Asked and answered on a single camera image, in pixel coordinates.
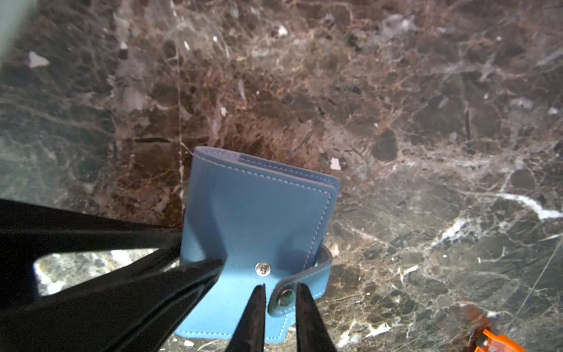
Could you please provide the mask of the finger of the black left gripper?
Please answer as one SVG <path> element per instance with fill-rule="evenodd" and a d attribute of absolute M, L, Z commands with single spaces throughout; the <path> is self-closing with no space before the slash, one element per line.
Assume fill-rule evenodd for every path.
<path fill-rule="evenodd" d="M 158 351 L 222 269 L 204 260 L 10 309 L 1 314 L 1 350 Z"/>
<path fill-rule="evenodd" d="M 182 230 L 1 200 L 1 298 L 39 297 L 34 263 L 53 253 L 168 249 Z"/>

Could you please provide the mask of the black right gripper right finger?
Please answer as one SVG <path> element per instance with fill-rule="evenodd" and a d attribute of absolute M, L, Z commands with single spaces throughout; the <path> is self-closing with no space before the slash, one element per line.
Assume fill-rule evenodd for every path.
<path fill-rule="evenodd" d="M 336 352 L 309 287 L 297 285 L 296 340 L 298 352 Z"/>

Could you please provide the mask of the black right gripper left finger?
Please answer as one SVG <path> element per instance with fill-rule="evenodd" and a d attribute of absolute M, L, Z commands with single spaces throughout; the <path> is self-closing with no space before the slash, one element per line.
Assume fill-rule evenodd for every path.
<path fill-rule="evenodd" d="M 265 345 L 265 286 L 253 290 L 226 352 L 264 352 Z"/>

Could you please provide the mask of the blue card holder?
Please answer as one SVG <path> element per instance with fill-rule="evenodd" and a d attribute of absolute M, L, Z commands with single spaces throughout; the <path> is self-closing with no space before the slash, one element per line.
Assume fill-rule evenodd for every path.
<path fill-rule="evenodd" d="M 323 239 L 340 182 L 331 175 L 212 147 L 194 149 L 180 262 L 224 268 L 177 328 L 194 339 L 230 339 L 252 291 L 265 286 L 265 340 L 296 322 L 297 285 L 322 297 L 332 255 Z"/>

